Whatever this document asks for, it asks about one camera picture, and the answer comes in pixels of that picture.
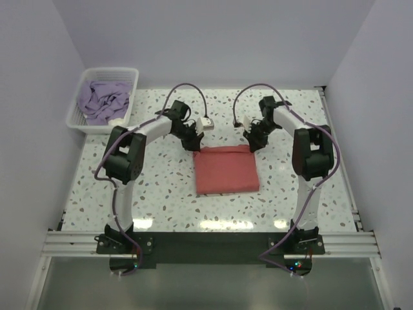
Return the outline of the salmon red t-shirt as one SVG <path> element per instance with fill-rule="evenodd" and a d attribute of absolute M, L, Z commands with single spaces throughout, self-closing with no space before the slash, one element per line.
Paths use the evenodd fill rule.
<path fill-rule="evenodd" d="M 204 147 L 193 153 L 196 192 L 229 194 L 260 189 L 254 153 L 248 145 Z"/>

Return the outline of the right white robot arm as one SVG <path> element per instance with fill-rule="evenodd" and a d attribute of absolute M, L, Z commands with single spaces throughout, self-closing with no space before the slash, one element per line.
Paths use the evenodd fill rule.
<path fill-rule="evenodd" d="M 290 230 L 271 249 L 288 247 L 293 253 L 301 254 L 319 238 L 317 215 L 322 184 L 336 172 L 334 140 L 329 126 L 307 123 L 288 102 L 266 96 L 260 100 L 259 108 L 263 119 L 243 121 L 243 136 L 250 152 L 265 148 L 269 135 L 283 129 L 293 138 L 292 167 L 298 178 L 297 205 Z"/>

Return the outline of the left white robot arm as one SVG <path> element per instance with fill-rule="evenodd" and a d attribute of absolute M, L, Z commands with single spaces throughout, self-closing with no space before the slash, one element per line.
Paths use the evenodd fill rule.
<path fill-rule="evenodd" d="M 112 184 L 110 212 L 112 219 L 105 225 L 104 236 L 119 253 L 138 249 L 133 237 L 132 197 L 137 177 L 143 170 L 146 147 L 156 139 L 169 134 L 181 141 L 187 151 L 199 151 L 204 137 L 202 119 L 189 125 L 186 115 L 190 107 L 182 101 L 174 101 L 170 108 L 157 111 L 136 127 L 116 126 L 111 131 L 101 167 L 105 181 Z"/>

